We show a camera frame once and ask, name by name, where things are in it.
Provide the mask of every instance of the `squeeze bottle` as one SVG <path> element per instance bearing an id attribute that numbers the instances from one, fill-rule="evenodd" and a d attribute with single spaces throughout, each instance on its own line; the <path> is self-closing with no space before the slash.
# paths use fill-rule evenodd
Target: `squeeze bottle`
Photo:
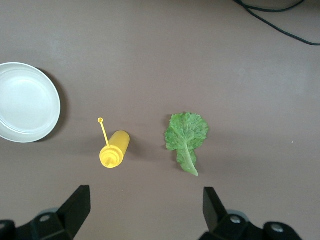
<path id="1" fill-rule="evenodd" d="M 101 117 L 98 119 L 102 127 L 106 145 L 100 151 L 99 157 L 103 166 L 112 169 L 122 163 L 129 146 L 130 136 L 127 132 L 120 130 L 116 131 L 110 140 L 108 140 L 103 121 L 104 119 Z"/>

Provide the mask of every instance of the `plate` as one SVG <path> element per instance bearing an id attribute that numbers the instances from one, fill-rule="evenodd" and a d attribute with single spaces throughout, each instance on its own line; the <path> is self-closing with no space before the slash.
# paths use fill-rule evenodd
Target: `plate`
<path id="1" fill-rule="evenodd" d="M 43 72 L 19 62 L 0 64 L 0 137 L 38 141 L 55 128 L 60 110 L 58 91 Z"/>

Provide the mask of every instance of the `green leaf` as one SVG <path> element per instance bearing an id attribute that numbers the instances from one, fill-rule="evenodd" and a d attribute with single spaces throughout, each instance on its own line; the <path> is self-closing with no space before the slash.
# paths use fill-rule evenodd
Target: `green leaf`
<path id="1" fill-rule="evenodd" d="M 165 132 L 166 148 L 177 150 L 177 162 L 184 171 L 198 176 L 194 149 L 201 147 L 208 131 L 207 122 L 198 114 L 186 112 L 171 116 Z"/>

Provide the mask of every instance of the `white plate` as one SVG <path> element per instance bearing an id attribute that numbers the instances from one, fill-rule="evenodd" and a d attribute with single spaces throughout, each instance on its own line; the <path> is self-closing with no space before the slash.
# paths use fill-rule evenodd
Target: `white plate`
<path id="1" fill-rule="evenodd" d="M 54 129 L 60 109 L 57 89 L 43 72 L 24 63 L 0 64 L 0 137 L 38 141 Z"/>

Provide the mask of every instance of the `yellow squeeze bottle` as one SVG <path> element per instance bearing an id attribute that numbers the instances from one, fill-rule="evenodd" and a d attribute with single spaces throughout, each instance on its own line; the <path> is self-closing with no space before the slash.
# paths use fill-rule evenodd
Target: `yellow squeeze bottle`
<path id="1" fill-rule="evenodd" d="M 116 131 L 108 141 L 103 121 L 101 117 L 98 119 L 106 142 L 105 147 L 100 151 L 100 161 L 103 166 L 112 169 L 122 163 L 129 146 L 130 136 L 125 131 Z"/>

